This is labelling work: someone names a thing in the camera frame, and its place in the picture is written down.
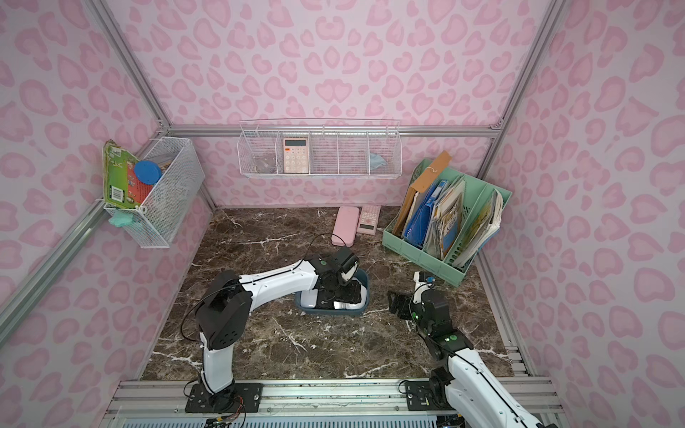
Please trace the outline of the teal storage box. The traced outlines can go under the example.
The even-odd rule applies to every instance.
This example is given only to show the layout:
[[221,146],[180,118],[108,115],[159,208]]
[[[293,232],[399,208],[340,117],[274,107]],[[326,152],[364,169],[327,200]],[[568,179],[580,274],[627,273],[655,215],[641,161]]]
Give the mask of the teal storage box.
[[353,277],[353,280],[361,285],[361,302],[356,304],[351,303],[339,303],[335,302],[334,306],[331,308],[315,308],[315,309],[304,309],[300,305],[300,297],[302,292],[297,292],[294,295],[294,303],[296,307],[308,315],[316,316],[346,316],[346,317],[359,317],[364,314],[369,306],[369,277],[364,269],[359,269]]

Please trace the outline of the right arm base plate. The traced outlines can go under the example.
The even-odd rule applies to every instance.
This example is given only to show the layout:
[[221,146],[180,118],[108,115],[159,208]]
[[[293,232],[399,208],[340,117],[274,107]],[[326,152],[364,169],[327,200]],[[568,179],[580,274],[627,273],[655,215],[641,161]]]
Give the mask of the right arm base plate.
[[409,411],[453,411],[442,385],[432,381],[403,380],[398,386]]

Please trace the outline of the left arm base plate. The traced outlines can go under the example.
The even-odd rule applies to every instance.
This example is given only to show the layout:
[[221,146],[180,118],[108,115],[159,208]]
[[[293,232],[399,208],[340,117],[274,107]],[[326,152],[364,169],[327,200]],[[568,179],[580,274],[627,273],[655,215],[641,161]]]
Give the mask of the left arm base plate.
[[241,411],[257,413],[262,400],[263,383],[234,383],[222,392],[209,392],[202,383],[195,384],[187,397],[187,414],[229,415]]

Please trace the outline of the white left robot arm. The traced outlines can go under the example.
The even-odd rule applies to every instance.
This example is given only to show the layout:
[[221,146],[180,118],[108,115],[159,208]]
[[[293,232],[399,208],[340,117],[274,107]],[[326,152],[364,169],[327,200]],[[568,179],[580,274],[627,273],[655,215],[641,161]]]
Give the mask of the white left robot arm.
[[193,309],[203,346],[201,384],[211,397],[235,390],[233,355],[252,312],[291,294],[307,310],[358,314],[369,302],[359,258],[348,247],[326,257],[317,254],[254,275],[219,274]]

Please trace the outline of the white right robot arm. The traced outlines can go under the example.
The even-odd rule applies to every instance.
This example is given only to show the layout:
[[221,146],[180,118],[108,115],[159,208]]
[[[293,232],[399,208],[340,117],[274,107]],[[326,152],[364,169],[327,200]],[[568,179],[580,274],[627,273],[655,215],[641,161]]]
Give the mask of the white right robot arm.
[[453,326],[450,306],[435,288],[435,278],[414,273],[411,294],[389,292],[389,311],[409,320],[440,366],[426,382],[402,380],[398,392],[408,409],[454,410],[472,427],[544,427],[524,408],[474,350],[472,342]]

